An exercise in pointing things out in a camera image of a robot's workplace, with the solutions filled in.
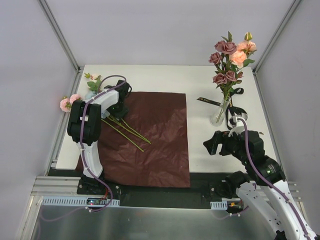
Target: flower stem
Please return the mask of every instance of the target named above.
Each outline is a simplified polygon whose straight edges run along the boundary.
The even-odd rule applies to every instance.
[[[134,131],[137,135],[139,135],[141,139],[143,139],[143,140],[146,141],[147,143],[151,144],[151,142],[150,142],[148,139],[146,139],[144,136],[142,136],[140,133],[138,133],[136,130],[134,130],[132,127],[130,127],[130,126],[125,122],[125,120],[123,120],[122,118],[121,118],[121,120],[122,120],[122,122],[123,122],[129,129],[131,129],[131,130]]]
[[[108,116],[108,119],[109,119],[110,121],[116,123],[117,125],[119,125],[119,126],[122,127],[123,129],[127,130],[129,133],[131,133],[131,134],[135,135],[136,137],[144,140],[144,141],[147,142],[148,144],[151,144],[151,142],[150,142],[148,139],[146,139],[146,138],[145,138],[144,136],[142,136],[140,133],[138,133],[138,132],[135,131],[133,128],[131,128],[122,118],[121,118],[121,120],[122,120],[122,121],[126,124],[126,126],[127,126],[129,129],[131,129],[131,130],[129,130],[129,129],[127,129],[125,126],[123,126],[115,117],[113,117],[113,116],[111,116],[111,115]]]
[[[144,152],[144,150],[139,147],[134,141],[132,141],[129,137],[127,137],[126,135],[124,135],[122,132],[120,132],[118,129],[116,129],[114,126],[112,126],[110,123],[108,123],[107,121],[101,119],[104,123],[108,124],[110,127],[112,127],[114,130],[116,130],[118,133],[120,133],[122,136],[124,136],[126,139],[128,139],[133,145],[135,145],[141,152]]]

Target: pink rose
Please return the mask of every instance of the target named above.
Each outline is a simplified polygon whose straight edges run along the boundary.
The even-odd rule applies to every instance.
[[[231,63],[237,65],[238,68],[244,67],[244,61],[247,59],[247,55],[243,51],[236,51],[230,56]]]
[[[248,43],[248,52],[253,52],[257,50],[257,46],[253,41],[249,41]]]
[[[215,49],[216,49],[218,52],[222,52],[223,47],[224,47],[225,44],[226,44],[225,41],[218,41],[218,42],[216,43],[216,45],[214,45],[214,47],[215,47]]]
[[[71,97],[70,97],[70,103],[73,104],[75,100],[81,100],[81,95],[80,94],[73,94]]]
[[[70,107],[70,102],[69,102],[69,98],[65,98],[62,99],[60,102],[60,108],[62,109],[62,111],[64,112],[70,112],[71,111],[71,107]]]
[[[247,51],[248,48],[249,48],[249,46],[248,46],[248,41],[242,41],[242,42],[240,42],[240,43],[238,44],[238,46],[237,46],[237,51],[242,51],[242,50]]]
[[[220,53],[216,52],[214,54],[211,54],[210,59],[209,59],[209,63],[219,64],[220,61],[221,61]]]
[[[225,78],[230,82],[237,81],[236,73],[234,71],[227,71],[226,74],[225,74]]]
[[[213,82],[218,85],[226,84],[227,79],[226,79],[225,75],[223,75],[222,73],[218,73],[217,75],[215,75],[213,77]]]
[[[224,54],[233,54],[237,51],[237,46],[234,42],[225,42],[225,41],[218,41],[216,45],[214,45],[215,49],[218,52],[223,52]]]
[[[234,42],[226,42],[222,48],[222,52],[224,54],[233,54],[235,51],[237,51],[237,46]]]

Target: white cable holder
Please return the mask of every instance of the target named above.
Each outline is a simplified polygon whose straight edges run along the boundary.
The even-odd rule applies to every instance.
[[[97,207],[101,208],[106,205],[110,199],[101,200],[100,205],[87,204],[88,199],[99,197],[86,197],[86,196],[44,196],[42,205],[45,206],[67,206],[67,207]],[[108,205],[109,207],[120,207],[120,200],[113,199]]]
[[[228,203],[227,201],[211,201],[210,206],[212,210],[227,210]]]

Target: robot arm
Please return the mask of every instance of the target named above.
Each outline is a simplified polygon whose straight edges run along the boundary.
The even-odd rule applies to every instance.
[[[249,177],[261,187],[274,209],[256,192],[253,184],[241,171],[226,178],[226,188],[236,193],[257,212],[275,239],[317,240],[317,235],[306,223],[290,194],[280,165],[265,155],[263,140],[259,137],[259,133],[247,131],[249,159],[246,151],[245,120],[238,116],[232,120],[231,131],[216,131],[212,139],[205,141],[203,145],[209,154],[214,155],[218,145],[222,144],[220,155],[232,154],[239,159]]]
[[[67,133],[72,137],[72,140],[76,142],[78,148],[81,151],[84,150],[81,154],[83,174],[88,178],[94,178],[93,175],[98,178],[103,171],[98,153],[102,112],[104,114],[107,113],[107,115],[112,114],[116,118],[123,118],[128,113],[128,109],[124,106],[124,100],[131,91],[129,90],[131,87],[127,82],[123,82],[124,81],[119,80],[117,86],[122,85],[115,90],[110,90],[111,86],[107,86],[97,96],[93,97],[93,99],[86,101],[77,100],[72,104]],[[83,146],[81,146],[81,124],[85,105],[89,101],[90,103],[88,104],[84,119]]]

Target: brown wrapping paper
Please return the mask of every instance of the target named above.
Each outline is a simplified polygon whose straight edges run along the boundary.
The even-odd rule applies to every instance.
[[[144,150],[141,152],[102,122],[98,151],[104,177],[123,185],[188,188],[186,95],[132,92],[125,100],[125,105],[129,113],[124,120],[151,144],[107,120],[141,147]],[[76,169],[83,169],[81,158]]]

